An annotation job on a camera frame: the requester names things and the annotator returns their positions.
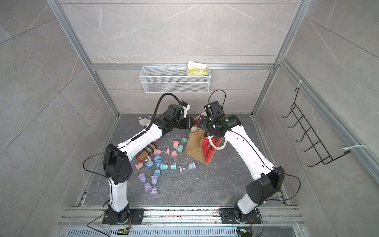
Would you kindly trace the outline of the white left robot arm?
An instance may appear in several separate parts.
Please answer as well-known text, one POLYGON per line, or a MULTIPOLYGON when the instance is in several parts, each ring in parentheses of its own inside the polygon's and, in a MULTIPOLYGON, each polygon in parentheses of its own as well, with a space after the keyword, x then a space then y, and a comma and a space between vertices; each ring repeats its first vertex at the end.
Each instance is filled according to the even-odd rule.
POLYGON ((180 105, 171 104, 166 112, 151 119, 148 127, 118 145, 106 147, 103 169, 109 180, 110 209, 117 214, 128 209, 127 181, 132 175, 130 161, 148 145, 160 139, 173 129, 190 129, 195 120, 188 116, 190 105, 181 101, 180 105))

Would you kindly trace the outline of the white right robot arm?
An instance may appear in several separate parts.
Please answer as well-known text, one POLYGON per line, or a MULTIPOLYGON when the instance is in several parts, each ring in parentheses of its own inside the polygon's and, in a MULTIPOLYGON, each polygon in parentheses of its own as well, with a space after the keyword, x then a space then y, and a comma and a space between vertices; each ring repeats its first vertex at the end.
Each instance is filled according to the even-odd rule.
POLYGON ((209 133, 209 138, 225 138, 245 162, 253 182, 246 186, 246 194, 235 204, 235 214, 247 216, 264 201, 280 191, 285 171, 275 167, 257 148, 241 121, 233 114, 226 115, 215 101, 204 106, 206 115, 199 117, 196 127, 209 133))

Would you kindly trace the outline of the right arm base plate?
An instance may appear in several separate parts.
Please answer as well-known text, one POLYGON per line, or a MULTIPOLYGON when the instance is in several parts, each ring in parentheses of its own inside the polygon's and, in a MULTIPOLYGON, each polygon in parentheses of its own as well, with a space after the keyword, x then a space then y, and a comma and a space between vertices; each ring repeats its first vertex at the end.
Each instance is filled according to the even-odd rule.
POLYGON ((223 224, 261 224, 261 216, 254 209, 248 214, 243 214, 237 208, 220 208, 219 214, 223 224))

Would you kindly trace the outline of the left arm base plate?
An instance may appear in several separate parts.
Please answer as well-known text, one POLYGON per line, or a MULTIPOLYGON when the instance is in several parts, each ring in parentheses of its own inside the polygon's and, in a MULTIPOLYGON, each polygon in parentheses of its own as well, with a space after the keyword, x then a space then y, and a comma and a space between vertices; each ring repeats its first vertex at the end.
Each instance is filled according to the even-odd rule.
POLYGON ((102 220, 102 224, 110 225, 140 225, 144 217, 145 210, 142 208, 132 208, 116 212, 112 208, 109 208, 105 212, 105 216, 102 220))

